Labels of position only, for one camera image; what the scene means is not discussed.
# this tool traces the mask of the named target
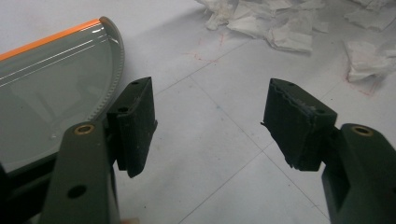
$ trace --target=white surface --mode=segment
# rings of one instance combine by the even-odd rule
[[[260,125],[270,77],[295,82],[345,122],[372,126],[396,146],[396,76],[345,82],[344,41],[382,44],[382,33],[343,16],[356,4],[328,1],[311,54],[272,49],[220,27],[192,0],[3,1],[0,52],[100,16],[119,27],[126,67],[119,91],[152,76],[157,132],[145,171],[117,172],[120,214],[141,223],[328,223],[321,173],[291,170]]]

